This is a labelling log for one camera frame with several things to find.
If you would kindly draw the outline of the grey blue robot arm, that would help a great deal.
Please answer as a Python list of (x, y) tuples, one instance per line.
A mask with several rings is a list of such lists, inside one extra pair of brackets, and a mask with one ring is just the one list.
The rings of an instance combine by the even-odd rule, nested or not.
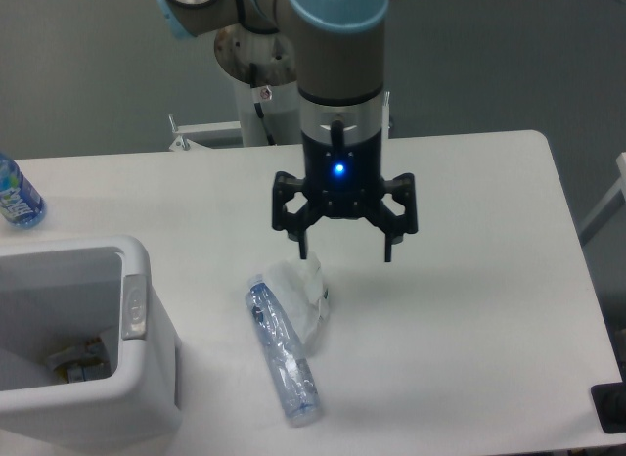
[(390, 0), (156, 0), (172, 32), (230, 25), (281, 33), (294, 52), (305, 175), (276, 174), (272, 226), (308, 254), (318, 220), (364, 218), (391, 249), (418, 230), (415, 177), (381, 174), (384, 27)]

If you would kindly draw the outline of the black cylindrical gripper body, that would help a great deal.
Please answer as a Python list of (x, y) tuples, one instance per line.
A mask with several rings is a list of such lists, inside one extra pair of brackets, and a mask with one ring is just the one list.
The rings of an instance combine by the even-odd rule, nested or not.
[(359, 219), (382, 197), (381, 134), (336, 152), (303, 137), (305, 196), (332, 219)]

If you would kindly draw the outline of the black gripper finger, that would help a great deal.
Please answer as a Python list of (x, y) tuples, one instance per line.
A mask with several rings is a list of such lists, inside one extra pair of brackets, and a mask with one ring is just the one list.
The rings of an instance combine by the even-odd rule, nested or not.
[[(385, 195), (404, 207), (404, 212), (394, 214), (384, 203)], [(380, 178), (365, 199), (365, 217), (384, 234), (384, 261), (392, 259), (392, 247), (400, 244), (405, 234), (419, 231), (416, 182), (413, 173), (402, 173), (391, 180)]]
[(297, 242), (299, 257), (308, 257), (307, 230), (324, 215), (323, 199), (309, 192), (306, 178), (278, 171), (272, 186), (271, 226)]

